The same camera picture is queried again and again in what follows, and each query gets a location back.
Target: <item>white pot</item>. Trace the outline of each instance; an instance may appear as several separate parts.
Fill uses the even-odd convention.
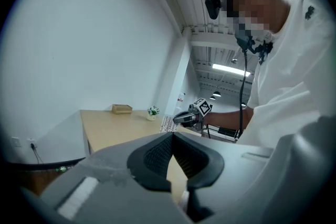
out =
[[[147,120],[149,120],[149,121],[155,121],[155,119],[156,119],[156,115],[149,115],[149,114],[147,114]]]

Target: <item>neck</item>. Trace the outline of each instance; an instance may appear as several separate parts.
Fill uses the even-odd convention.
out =
[[[289,0],[277,0],[275,3],[275,14],[273,23],[270,24],[270,31],[275,34],[284,26],[290,11]]]

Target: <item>man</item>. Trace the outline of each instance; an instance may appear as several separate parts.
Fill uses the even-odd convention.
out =
[[[313,71],[327,65],[327,51],[336,41],[333,11],[327,0],[226,0],[226,12],[247,28],[261,26],[271,33],[273,48],[256,68],[238,143],[276,147],[282,136],[322,114],[323,93],[315,94],[313,88],[328,77]],[[209,113],[205,124],[239,129],[239,111]]]

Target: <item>forearm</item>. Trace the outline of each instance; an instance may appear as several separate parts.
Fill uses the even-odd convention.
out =
[[[243,109],[243,128],[245,129],[251,118],[250,111]],[[205,116],[205,124],[219,126],[227,129],[238,130],[240,123],[239,111],[226,112],[226,113],[214,113],[210,112]]]

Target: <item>electrical outlet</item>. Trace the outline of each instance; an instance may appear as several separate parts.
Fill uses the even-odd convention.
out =
[[[21,147],[20,139],[18,137],[12,136],[12,144],[13,146]]]
[[[37,144],[35,142],[35,139],[32,139],[32,138],[27,138],[27,141],[28,141],[28,145],[30,147],[30,144],[33,144],[35,148],[37,148]]]

